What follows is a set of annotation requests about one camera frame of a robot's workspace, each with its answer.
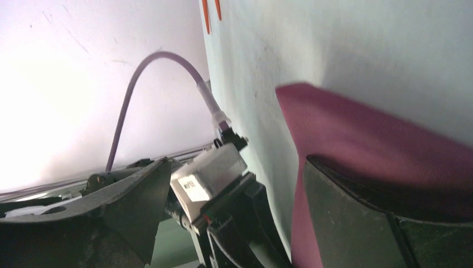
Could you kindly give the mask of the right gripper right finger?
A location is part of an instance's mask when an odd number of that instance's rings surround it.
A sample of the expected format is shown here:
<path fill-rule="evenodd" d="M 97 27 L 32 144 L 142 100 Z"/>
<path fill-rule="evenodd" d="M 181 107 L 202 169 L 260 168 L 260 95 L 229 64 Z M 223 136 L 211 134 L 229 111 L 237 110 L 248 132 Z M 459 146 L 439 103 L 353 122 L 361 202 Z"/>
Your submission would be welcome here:
<path fill-rule="evenodd" d="M 411 206 L 308 156 L 306 197 L 323 267 L 471 267 L 472 221 Z"/>

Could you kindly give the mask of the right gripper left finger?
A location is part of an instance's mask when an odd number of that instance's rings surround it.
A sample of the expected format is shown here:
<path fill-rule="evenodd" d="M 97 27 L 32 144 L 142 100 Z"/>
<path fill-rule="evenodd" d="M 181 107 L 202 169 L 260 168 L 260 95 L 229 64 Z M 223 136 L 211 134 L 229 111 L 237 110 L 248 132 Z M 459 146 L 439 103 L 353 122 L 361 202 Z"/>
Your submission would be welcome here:
<path fill-rule="evenodd" d="M 1 266 L 149 265 L 171 169 L 164 158 L 43 214 L 1 219 Z"/>

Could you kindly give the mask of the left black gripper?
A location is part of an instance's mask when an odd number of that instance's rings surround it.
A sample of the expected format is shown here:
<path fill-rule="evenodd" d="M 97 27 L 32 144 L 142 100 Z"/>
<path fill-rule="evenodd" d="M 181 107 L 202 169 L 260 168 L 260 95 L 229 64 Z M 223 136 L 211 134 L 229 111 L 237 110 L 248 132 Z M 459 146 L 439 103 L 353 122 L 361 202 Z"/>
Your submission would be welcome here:
<path fill-rule="evenodd" d="M 190 233 L 199 267 L 292 267 L 255 174 L 239 176 L 197 212 L 190 221 L 169 191 L 165 213 Z"/>

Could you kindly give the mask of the maroon cloth napkin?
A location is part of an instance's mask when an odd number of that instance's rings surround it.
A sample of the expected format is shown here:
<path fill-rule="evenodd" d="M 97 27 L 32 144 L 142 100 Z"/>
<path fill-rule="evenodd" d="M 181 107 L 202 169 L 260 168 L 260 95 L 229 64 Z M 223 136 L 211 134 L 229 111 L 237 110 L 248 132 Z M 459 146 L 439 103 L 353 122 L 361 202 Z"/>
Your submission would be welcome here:
<path fill-rule="evenodd" d="M 308 156 L 411 206 L 472 221 L 471 146 L 311 84 L 283 85 L 276 95 L 300 160 L 295 267 L 323 267 L 303 183 Z"/>

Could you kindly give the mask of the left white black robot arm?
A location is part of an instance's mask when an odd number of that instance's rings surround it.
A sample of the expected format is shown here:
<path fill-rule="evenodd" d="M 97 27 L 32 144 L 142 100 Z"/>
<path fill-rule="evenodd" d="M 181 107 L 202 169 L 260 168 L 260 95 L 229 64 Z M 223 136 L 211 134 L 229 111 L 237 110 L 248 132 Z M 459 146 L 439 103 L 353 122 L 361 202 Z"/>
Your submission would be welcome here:
<path fill-rule="evenodd" d="M 291 267 L 266 188 L 253 173 L 232 176 L 193 222 L 170 187 L 180 166 L 145 159 L 93 174 L 79 199 L 2 218 L 1 266 L 145 267 L 159 224 L 173 218 L 191 234 L 200 267 Z"/>

